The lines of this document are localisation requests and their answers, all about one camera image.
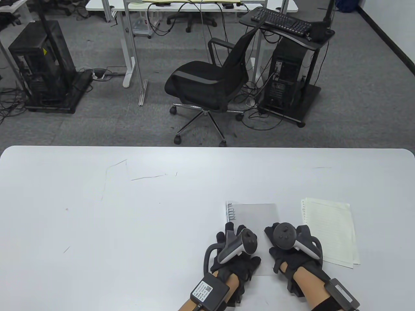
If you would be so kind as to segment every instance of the chair armrest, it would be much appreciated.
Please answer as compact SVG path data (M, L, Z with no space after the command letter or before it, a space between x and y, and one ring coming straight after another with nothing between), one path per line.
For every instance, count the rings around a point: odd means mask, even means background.
M223 84L224 80L209 80L209 79L205 79L205 78L201 78L198 77L196 75L192 75L189 73L185 73L183 71L175 71L172 75L171 75L171 80L173 82L174 88L177 92L178 97L180 98L180 101L183 104L193 104L191 102L189 102L186 97L185 97L185 92L182 89L183 83L180 83L179 81L180 79L185 79L185 80L189 80L192 82L196 82L196 83L200 83L205 85L206 87L214 87L214 85L216 84Z
M226 41L218 39L218 38L210 39L209 42L208 42L209 53L210 53L210 59L212 60L212 64L214 64L214 65L216 65L216 61L215 61L215 55L213 54L213 44L224 46L225 48L228 48L228 49L233 49L235 47L234 44L232 44L230 42L226 42Z

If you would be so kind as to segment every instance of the floor baseboard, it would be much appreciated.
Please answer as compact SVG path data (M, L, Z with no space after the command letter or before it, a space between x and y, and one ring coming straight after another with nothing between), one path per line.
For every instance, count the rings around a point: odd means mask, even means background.
M372 27L378 36L389 46L397 57L405 64L406 67L415 75L415 63L392 41L391 38L375 23L373 19L361 8L357 7L357 12Z

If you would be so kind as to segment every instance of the chair seat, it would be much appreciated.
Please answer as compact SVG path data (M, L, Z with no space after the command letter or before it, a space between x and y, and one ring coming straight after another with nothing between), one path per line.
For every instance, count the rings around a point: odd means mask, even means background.
M189 73L191 75L195 75L197 77L208 80L220 80L223 77L222 67L218 67L216 65L202 61L192 61L190 63L184 64L180 66L177 71ZM171 76L168 78L164 86L164 90L167 94L178 97ZM216 103L215 100L210 100L210 98L212 98L212 92L204 85L189 81L189 85L183 88L183 92L185 98L189 99L189 101L195 103L196 105L200 105L203 108L211 110L220 109L220 105Z

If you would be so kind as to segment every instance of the gray carpet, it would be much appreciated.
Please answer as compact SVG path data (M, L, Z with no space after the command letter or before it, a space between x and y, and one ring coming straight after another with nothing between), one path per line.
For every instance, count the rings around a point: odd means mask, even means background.
M321 20L328 0L297 0L299 18ZM55 16L63 30L75 65L106 68L122 66L123 56L117 36L110 27L92 16L77 21L75 16ZM245 27L227 16L230 41L244 33ZM145 104L137 106L137 84L124 89L122 78L100 83L85 94L74 115L26 112L6 119L0 125L0 153L12 145L90 145L90 146L174 146L175 132L193 115L178 109L168 113L174 99L164 93L168 76L191 60L206 60L202 26L190 34L185 23L177 23L164 37L136 38L142 76L149 79ZM232 147L332 147L406 148L415 152L415 77L357 13L336 13L332 27L336 36L321 70L317 85L322 91L312 107L306 127L282 122L271 131L254 131L235 121L232 115L217 115L216 120ZM8 27L2 42L10 44L20 31ZM223 38L223 28L212 28ZM268 44L265 65L273 47ZM219 50L222 59L225 50ZM317 77L325 51L317 63ZM8 69L0 87L13 85ZM267 128L278 119L246 120L256 128ZM219 136L208 118L201 118L182 134L182 146L217 146Z

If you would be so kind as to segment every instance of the forearm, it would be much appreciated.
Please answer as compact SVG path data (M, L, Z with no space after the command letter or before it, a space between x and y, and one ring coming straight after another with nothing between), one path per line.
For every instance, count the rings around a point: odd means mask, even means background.
M225 298L225 302L228 302L228 300L231 298L233 293L236 291L236 289L239 286L239 280L238 277L234 274L232 274L228 281L226 282L226 285L229 286L229 292L228 295ZM196 304L191 301L190 299L182 305L182 307L179 309L179 311L193 311L193 309L196 307Z
M285 272L286 268L287 263L284 262L281 265L282 272ZM305 268L299 267L293 277L301 288L311 310L330 297L324 288L324 282Z

